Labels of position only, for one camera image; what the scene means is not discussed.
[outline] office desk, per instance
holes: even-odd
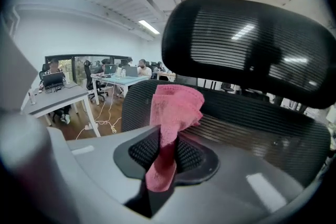
[[[28,101],[22,110],[23,113],[30,114],[36,118],[39,118],[54,110],[63,108],[66,105],[74,104],[78,101],[83,101],[87,111],[87,115],[89,117],[89,121],[91,123],[91,126],[93,126],[94,134],[97,137],[100,137],[98,128],[94,123],[95,119],[93,118],[90,109],[88,92],[81,86],[72,82],[70,84],[66,84],[64,88],[57,92],[54,92],[53,90],[51,93],[46,93],[45,91],[43,91],[42,93],[38,93],[38,89],[36,89],[34,93],[37,93],[37,95],[35,95],[36,104],[32,105],[30,104],[30,101]]]
[[[167,77],[169,79],[170,82],[174,82],[175,78],[176,78],[176,74],[175,73],[158,72],[157,75],[158,76],[156,77],[156,79],[159,80],[160,76],[165,76],[165,77]]]
[[[93,91],[94,91],[94,98],[96,100],[96,104],[99,105],[99,99],[97,95],[97,86],[96,86],[96,81],[100,81],[102,83],[107,83],[108,84],[114,84],[123,87],[124,89],[124,96],[126,96],[128,92],[128,86],[134,85],[140,81],[147,80],[149,77],[147,76],[142,76],[142,77],[117,77],[116,75],[111,75],[110,78],[102,78],[100,76],[97,76],[95,74],[91,75],[92,78],[92,84],[93,84]]]

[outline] computer monitor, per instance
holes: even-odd
[[[126,76],[128,76],[128,77],[137,77],[138,76],[138,68],[137,67],[123,66],[122,68],[126,70]]]
[[[117,70],[117,65],[104,65],[104,74],[110,75],[114,74]]]
[[[44,88],[52,88],[63,85],[63,77],[64,77],[63,72],[43,75]]]

